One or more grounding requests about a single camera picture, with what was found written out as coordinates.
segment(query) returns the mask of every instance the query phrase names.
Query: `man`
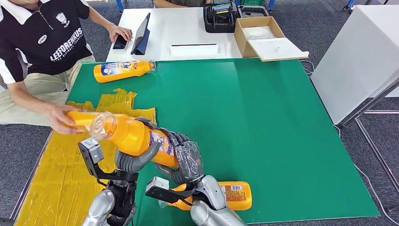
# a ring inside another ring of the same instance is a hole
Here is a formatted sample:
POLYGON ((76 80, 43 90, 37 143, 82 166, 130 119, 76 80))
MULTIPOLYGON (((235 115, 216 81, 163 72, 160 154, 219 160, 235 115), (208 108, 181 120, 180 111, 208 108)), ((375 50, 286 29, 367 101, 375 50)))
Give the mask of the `man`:
POLYGON ((132 32, 102 17, 85 0, 0 0, 0 74, 8 86, 0 93, 0 124, 51 126, 76 133, 64 105, 82 62, 95 61, 79 17, 130 40, 132 32), (28 64, 28 76, 17 57, 28 64))
POLYGON ((203 7, 211 0, 152 0, 155 8, 203 7))

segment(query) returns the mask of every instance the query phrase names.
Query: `orange bottle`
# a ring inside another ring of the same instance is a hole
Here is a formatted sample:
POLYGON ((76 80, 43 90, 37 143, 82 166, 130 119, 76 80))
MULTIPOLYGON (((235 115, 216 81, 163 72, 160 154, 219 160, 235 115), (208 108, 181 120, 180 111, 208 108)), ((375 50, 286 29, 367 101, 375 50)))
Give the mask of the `orange bottle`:
POLYGON ((164 166, 178 167, 175 150, 169 138, 160 130, 150 129, 132 117, 99 113, 90 126, 90 134, 96 140, 109 140, 123 153, 138 156, 153 142, 161 142, 161 147, 153 162, 164 166))
POLYGON ((155 71, 152 61, 126 61, 96 65, 93 68, 94 78, 97 82, 109 82, 133 76, 142 76, 149 71, 155 71))
MULTIPOLYGON (((244 181, 225 181, 218 182, 224 194, 227 205, 232 210, 248 210, 252 206, 252 194, 249 184, 244 181)), ((172 190, 184 191, 186 184, 180 185, 172 190)), ((192 198, 185 199, 188 203, 192 203, 192 198)), ((179 200, 175 203, 168 203, 168 206, 175 206, 181 210, 190 210, 190 206, 179 200)))
MULTIPOLYGON (((93 123, 94 118, 97 117, 98 112, 77 112, 71 111, 66 114, 68 118, 72 119, 75 122, 75 125, 67 124, 68 126, 73 126, 78 129, 87 129, 93 123)), ((125 114, 113 114, 116 120, 128 120, 134 119, 125 114)))

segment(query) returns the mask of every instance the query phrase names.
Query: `gray carpet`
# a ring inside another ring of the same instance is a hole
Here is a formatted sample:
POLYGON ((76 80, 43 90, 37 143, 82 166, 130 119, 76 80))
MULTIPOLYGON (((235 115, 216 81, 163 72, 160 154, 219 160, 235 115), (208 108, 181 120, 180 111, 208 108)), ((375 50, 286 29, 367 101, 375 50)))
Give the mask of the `gray carpet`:
MULTIPOLYGON (((346 0, 276 0, 273 16, 284 34, 300 49, 309 51, 309 60, 317 64, 328 49, 342 25, 349 17, 342 11, 346 0)), ((363 4, 365 0, 355 1, 363 4)), ((114 23, 120 15, 113 0, 108 3, 91 2, 96 10, 114 23)), ((125 8, 150 8, 150 0, 129 0, 125 8)), ((90 22, 82 21, 83 30, 97 61, 105 61, 110 41, 106 30, 90 22)), ((399 109, 399 99, 386 98, 375 109, 399 109)), ((397 134, 399 116, 366 115, 361 117, 374 142, 399 179, 397 134)), ((33 168, 48 136, 49 129, 28 125, 0 125, 0 217, 8 218, 15 202, 33 168)), ((371 179, 382 203, 399 204, 389 178, 375 158, 356 123, 342 130, 342 140, 354 163, 371 179)), ((399 221, 399 214, 390 214, 399 221)), ((322 220, 266 224, 268 226, 392 226, 386 217, 322 220)))

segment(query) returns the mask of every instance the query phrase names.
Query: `khaki pants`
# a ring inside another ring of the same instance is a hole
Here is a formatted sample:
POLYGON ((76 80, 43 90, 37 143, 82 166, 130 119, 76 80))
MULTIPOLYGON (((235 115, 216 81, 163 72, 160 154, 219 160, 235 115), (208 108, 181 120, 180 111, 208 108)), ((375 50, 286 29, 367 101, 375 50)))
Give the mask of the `khaki pants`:
MULTIPOLYGON (((66 72, 56 75, 31 73, 24 80, 28 91, 38 99, 51 102, 56 105, 64 105, 76 76, 79 73, 82 62, 94 62, 93 56, 78 60, 76 64, 66 72)), ((0 124, 31 124, 50 126, 50 122, 35 112, 15 104, 8 90, 0 93, 0 124)))

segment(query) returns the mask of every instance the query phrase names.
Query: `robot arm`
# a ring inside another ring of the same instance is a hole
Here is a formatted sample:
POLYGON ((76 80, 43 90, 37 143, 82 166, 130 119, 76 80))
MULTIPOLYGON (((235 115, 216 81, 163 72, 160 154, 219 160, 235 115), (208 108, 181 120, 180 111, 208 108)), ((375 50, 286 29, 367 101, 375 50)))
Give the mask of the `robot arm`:
POLYGON ((187 189, 175 192, 168 189, 168 184, 157 186, 157 183, 153 183, 153 186, 147 187, 145 194, 169 203, 192 196, 190 214, 192 220, 199 226, 246 226, 239 216, 227 206, 216 179, 211 175, 203 174, 202 158, 197 144, 183 134, 167 129, 161 130, 168 134, 175 147, 179 168, 171 169, 159 164, 155 164, 155 166, 176 184, 186 183, 187 189))
POLYGON ((115 161, 118 169, 112 173, 105 173, 98 166, 104 155, 97 141, 89 138, 79 142, 78 146, 90 175, 96 177, 98 183, 106 186, 92 201, 82 225, 127 226, 136 211, 137 172, 156 155, 160 143, 153 143, 140 156, 126 158, 117 151, 115 161), (108 184, 103 184, 100 179, 108 179, 108 184))
MULTIPOLYGON (((155 129, 146 119, 138 119, 146 126, 155 129)), ((192 196, 190 215, 199 226, 246 226, 239 216, 226 203, 225 197, 216 179, 204 175, 202 159, 195 142, 180 133, 160 129, 168 135, 175 148, 179 163, 178 169, 171 169, 159 164, 156 167, 162 174, 176 184, 187 184, 185 191, 169 190, 167 180, 155 177, 146 189, 146 195, 169 203, 192 196)), ((138 171, 158 152, 160 143, 153 143, 140 156, 130 156, 117 151, 115 163, 117 169, 113 173, 104 173, 98 166, 104 156, 100 145, 89 138, 78 143, 82 157, 90 175, 100 179, 108 179, 106 188, 100 192, 90 205, 83 226, 127 226, 132 223, 136 211, 134 204, 138 171)))

